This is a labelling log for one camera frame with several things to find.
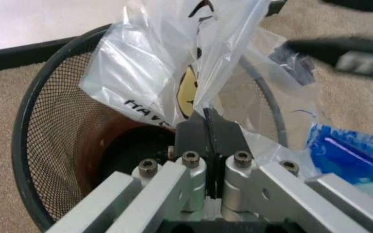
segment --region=bolt head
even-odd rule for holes
[[[182,154],[182,164],[194,168],[200,164],[200,155],[195,151],[186,151]]]
[[[157,173],[158,163],[154,159],[144,159],[140,161],[138,169],[142,177],[150,178]]]
[[[283,166],[286,170],[291,172],[293,175],[298,176],[299,166],[297,165],[297,163],[291,160],[282,160],[279,162],[279,164]]]
[[[234,153],[234,162],[237,165],[237,167],[249,167],[251,165],[252,159],[253,157],[247,151],[239,150],[236,153]]]

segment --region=plastic bag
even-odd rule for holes
[[[217,66],[227,78],[269,3],[129,1],[94,51],[80,87],[133,120],[175,127],[192,113],[198,73],[209,75],[207,67]],[[220,61],[214,56],[224,62],[213,64]]]
[[[206,107],[215,108],[225,119],[239,123],[251,133],[262,134],[294,150],[305,149],[310,126],[317,123],[316,98],[311,87],[314,83],[301,85],[297,78],[313,77],[312,67],[288,72],[283,64],[271,60],[268,56],[280,48],[286,51],[288,60],[300,63],[298,54],[283,47],[284,41],[258,28],[231,76],[218,75],[217,66],[212,70],[208,67],[207,76],[200,72],[194,109],[200,112]],[[276,126],[276,134],[268,132],[269,125]]]
[[[297,80],[311,67],[292,68],[297,56],[278,50],[285,39],[257,27],[269,3],[130,1],[94,51],[80,87],[155,125],[175,127],[194,110],[203,115],[203,108],[214,108],[242,126],[260,165],[292,159],[302,177],[311,176],[312,162],[284,148],[304,148],[316,121],[309,85]],[[275,62],[271,54],[286,59]]]

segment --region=carpet floor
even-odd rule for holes
[[[289,0],[262,26],[286,38],[329,35],[373,37],[373,14],[317,0]],[[318,97],[334,126],[373,133],[373,82],[336,74],[315,62]],[[11,165],[11,134],[22,97],[43,64],[0,71],[0,232],[37,232],[19,197]]]

